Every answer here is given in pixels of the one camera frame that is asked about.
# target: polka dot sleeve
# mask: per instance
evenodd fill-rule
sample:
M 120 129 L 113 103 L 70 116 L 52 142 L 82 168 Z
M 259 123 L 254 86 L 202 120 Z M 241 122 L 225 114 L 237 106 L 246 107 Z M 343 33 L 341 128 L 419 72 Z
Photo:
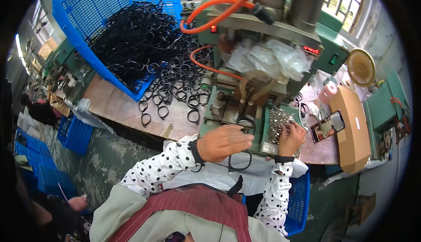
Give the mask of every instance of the polka dot sleeve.
M 194 161 L 189 142 L 168 144 L 159 155 L 137 162 L 118 185 L 125 186 L 146 197 L 160 193 L 160 183 L 173 179 L 181 171 L 200 166 Z
M 275 228 L 283 237 L 288 235 L 284 223 L 288 213 L 291 173 L 292 162 L 276 163 L 272 169 L 272 177 L 266 183 L 263 199 L 254 216 L 262 221 L 267 228 Z

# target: pink cup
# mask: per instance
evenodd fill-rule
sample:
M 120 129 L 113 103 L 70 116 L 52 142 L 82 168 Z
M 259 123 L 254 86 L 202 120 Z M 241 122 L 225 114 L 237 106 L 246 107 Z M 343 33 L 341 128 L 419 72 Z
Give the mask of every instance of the pink cup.
M 319 94 L 319 100 L 323 104 L 329 104 L 335 94 L 338 92 L 338 87 L 332 81 L 329 81 Z

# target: red striped apron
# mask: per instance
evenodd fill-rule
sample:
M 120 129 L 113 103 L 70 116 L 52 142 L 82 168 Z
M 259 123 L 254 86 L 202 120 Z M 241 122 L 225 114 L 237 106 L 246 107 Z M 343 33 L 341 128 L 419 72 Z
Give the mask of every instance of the red striped apron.
M 162 210 L 183 211 L 224 224 L 237 231 L 239 242 L 251 242 L 245 205 L 203 185 L 179 187 L 152 195 L 109 241 L 127 242 L 150 215 Z

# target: clear plastic bag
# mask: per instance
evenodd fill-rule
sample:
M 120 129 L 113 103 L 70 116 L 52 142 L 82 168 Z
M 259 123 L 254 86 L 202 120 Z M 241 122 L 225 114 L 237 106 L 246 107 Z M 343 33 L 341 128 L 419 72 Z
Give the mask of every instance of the clear plastic bag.
M 281 75 L 279 62 L 273 52 L 263 44 L 253 46 L 247 58 L 256 69 L 264 71 L 268 76 L 277 79 Z
M 303 72 L 311 68 L 311 61 L 301 50 L 295 50 L 281 41 L 270 39 L 266 41 L 266 47 L 270 48 L 280 64 L 280 72 L 295 81 L 301 81 Z
M 255 70 L 256 67 L 250 60 L 247 58 L 253 42 L 250 39 L 245 39 L 237 44 L 231 58 L 227 62 L 226 66 L 230 69 L 245 73 L 250 70 Z

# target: red indicator light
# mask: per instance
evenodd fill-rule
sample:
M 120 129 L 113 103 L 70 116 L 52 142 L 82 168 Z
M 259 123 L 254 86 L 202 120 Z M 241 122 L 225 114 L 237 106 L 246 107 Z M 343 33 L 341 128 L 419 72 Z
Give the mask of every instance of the red indicator light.
M 304 46 L 303 48 L 304 48 L 304 50 L 310 51 L 310 52 L 312 52 L 316 55 L 320 52 L 320 50 L 318 50 L 318 49 L 309 48 L 307 46 Z

